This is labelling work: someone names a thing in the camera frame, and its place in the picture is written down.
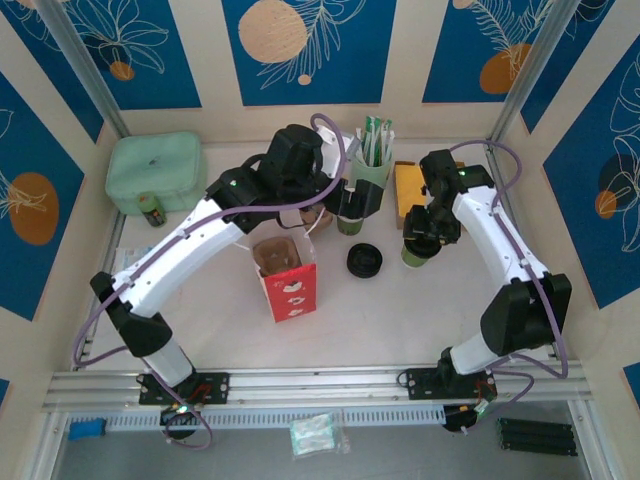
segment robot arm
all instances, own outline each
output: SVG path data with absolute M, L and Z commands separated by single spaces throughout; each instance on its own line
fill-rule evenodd
M 351 158 L 357 140 L 343 135 L 343 143 Z M 333 131 L 289 125 L 276 132 L 266 154 L 223 172 L 186 220 L 139 262 L 113 276 L 100 272 L 91 280 L 103 303 L 122 290 L 106 307 L 107 314 L 133 356 L 142 358 L 182 398 L 197 388 L 196 371 L 159 313 L 162 304 L 216 253 L 261 222 L 277 218 L 273 207 L 309 200 L 327 189 L 344 161 L 341 157 Z M 347 190 L 341 179 L 323 202 L 332 213 L 362 218 L 380 208 L 382 193 L 362 180 L 354 191 Z M 265 206 L 271 208 L 238 208 Z M 221 216 L 222 211 L 230 213 Z M 220 218 L 209 221 L 216 214 Z
M 554 341 L 549 319 L 528 272 L 540 279 L 560 329 L 564 324 L 571 284 L 565 275 L 551 275 L 531 253 L 498 203 L 493 180 L 480 165 L 458 168 L 448 150 L 431 152 L 420 162 L 432 200 L 414 205 L 405 219 L 405 245 L 436 255 L 441 246 L 457 242 L 464 225 L 478 247 L 496 295 L 481 318 L 481 332 L 443 352 L 439 364 L 443 383 L 456 376 L 482 372 L 499 358 Z M 510 233 L 500 228 L 499 214 Z M 513 241 L 524 253 L 520 259 Z

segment red paper bag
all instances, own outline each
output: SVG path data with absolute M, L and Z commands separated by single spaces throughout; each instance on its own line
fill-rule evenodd
M 297 210 L 282 212 L 284 225 L 302 223 Z M 282 273 L 263 277 L 260 266 L 254 265 L 262 288 L 264 289 L 271 314 L 276 322 L 299 317 L 316 309 L 317 274 L 316 252 L 303 227 L 284 230 L 275 220 L 263 222 L 249 234 L 249 244 L 253 247 L 274 237 L 288 237 L 295 244 L 300 266 Z

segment green storage box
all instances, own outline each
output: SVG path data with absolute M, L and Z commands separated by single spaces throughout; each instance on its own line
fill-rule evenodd
M 191 210 L 206 187 L 207 162 L 195 133 L 127 137 L 111 154 L 107 195 L 126 215 L 142 215 L 137 198 L 145 192 L 167 212 Z

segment white cable tray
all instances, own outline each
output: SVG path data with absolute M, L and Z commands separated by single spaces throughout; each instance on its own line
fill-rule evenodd
M 214 430 L 289 428 L 292 421 L 327 412 L 339 412 L 345 427 L 382 427 L 400 425 L 442 425 L 445 423 L 442 405 L 348 407 L 339 410 L 322 408 L 295 409 L 232 409 L 205 410 L 204 418 Z M 69 423 L 104 418 L 108 432 L 148 431 L 162 428 L 160 412 L 105 412 L 76 413 L 69 415 Z M 171 427 L 172 430 L 202 428 L 187 424 Z

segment orange circle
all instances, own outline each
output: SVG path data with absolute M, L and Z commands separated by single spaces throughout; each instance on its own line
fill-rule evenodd
M 300 75 L 298 77 L 298 83 L 302 86 L 309 85 L 311 83 L 311 77 L 307 74 Z
M 616 195 L 609 190 L 605 190 L 604 192 L 600 192 L 596 197 L 596 213 L 600 215 L 605 220 L 613 217 L 613 214 L 616 213 Z
M 129 64 L 121 62 L 119 60 L 116 60 L 111 65 L 109 65 L 109 71 L 111 72 L 111 75 L 122 82 L 128 82 L 135 76 L 133 68 L 131 68 Z
M 496 53 L 482 67 L 480 88 L 494 95 L 509 92 L 525 58 L 529 55 L 529 50 L 531 45 L 519 43 L 509 50 Z
M 11 183 L 9 199 L 13 201 L 9 217 L 16 235 L 35 246 L 49 243 L 60 213 L 58 195 L 49 179 L 39 173 L 22 173 Z

